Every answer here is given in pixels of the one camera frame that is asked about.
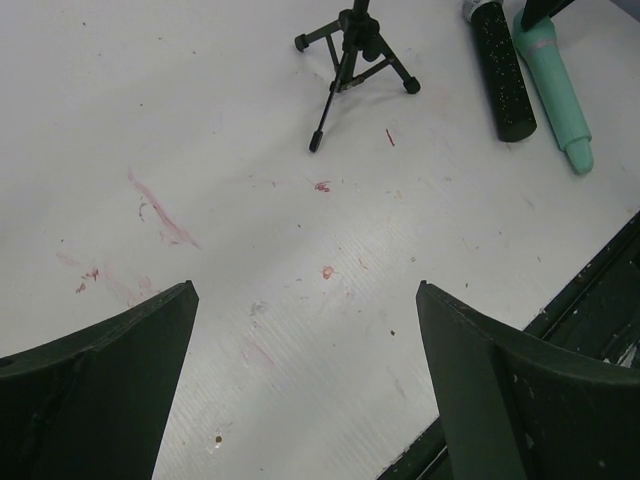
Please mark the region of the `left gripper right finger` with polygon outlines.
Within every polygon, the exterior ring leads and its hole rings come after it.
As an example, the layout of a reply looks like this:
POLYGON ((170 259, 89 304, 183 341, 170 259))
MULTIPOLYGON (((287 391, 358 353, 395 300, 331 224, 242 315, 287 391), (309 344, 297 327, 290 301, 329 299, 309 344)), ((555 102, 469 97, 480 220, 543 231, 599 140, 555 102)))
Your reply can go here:
POLYGON ((638 478, 638 370, 543 341, 426 281, 416 304, 454 478, 638 478))

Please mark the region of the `mint green microphone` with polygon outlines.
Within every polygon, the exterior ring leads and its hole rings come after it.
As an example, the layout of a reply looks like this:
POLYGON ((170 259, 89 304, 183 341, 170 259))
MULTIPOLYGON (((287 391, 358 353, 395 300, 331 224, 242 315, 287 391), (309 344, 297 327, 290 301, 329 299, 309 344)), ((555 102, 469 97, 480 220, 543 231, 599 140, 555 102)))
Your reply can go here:
POLYGON ((592 135, 557 46, 550 18, 526 29, 525 9, 513 21, 513 41, 525 61, 555 135, 572 169, 588 174, 594 166, 592 135))

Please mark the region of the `black glitter microphone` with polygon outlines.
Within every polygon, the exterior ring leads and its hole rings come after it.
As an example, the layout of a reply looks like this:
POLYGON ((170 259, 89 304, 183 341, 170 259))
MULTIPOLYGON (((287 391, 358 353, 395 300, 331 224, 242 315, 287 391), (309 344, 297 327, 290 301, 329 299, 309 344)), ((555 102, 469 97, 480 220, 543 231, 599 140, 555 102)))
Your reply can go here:
POLYGON ((537 123, 501 1, 465 1, 469 23, 497 137, 516 143, 537 123))

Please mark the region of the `tripod stand with shock mount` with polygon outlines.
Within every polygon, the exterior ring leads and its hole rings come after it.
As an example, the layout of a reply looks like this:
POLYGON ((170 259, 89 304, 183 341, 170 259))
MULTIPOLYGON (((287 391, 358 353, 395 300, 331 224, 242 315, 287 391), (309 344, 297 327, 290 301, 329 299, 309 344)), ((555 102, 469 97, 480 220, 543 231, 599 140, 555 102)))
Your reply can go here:
POLYGON ((381 35, 379 22, 369 14, 369 4, 367 0, 355 0, 352 7, 342 10, 333 22, 294 39, 299 52, 324 39, 335 73, 318 127, 309 143, 312 153, 321 145, 324 125, 336 94, 363 84, 386 67, 396 72, 408 94, 417 94, 421 89, 418 79, 409 73, 381 35))

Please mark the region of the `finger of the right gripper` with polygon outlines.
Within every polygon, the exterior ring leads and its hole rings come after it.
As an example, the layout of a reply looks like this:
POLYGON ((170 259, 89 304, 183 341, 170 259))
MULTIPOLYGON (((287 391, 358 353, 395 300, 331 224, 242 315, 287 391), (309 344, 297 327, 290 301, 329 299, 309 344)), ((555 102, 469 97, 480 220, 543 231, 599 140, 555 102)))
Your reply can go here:
POLYGON ((551 19, 574 0, 527 0, 522 10, 520 26, 531 29, 545 19, 551 19))

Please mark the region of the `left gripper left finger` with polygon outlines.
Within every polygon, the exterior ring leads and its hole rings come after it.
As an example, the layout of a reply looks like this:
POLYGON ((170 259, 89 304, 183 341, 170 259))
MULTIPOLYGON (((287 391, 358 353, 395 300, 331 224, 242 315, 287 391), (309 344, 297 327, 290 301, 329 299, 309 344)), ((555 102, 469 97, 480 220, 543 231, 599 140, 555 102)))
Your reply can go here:
POLYGON ((151 478, 197 307, 186 281, 2 358, 2 478, 151 478))

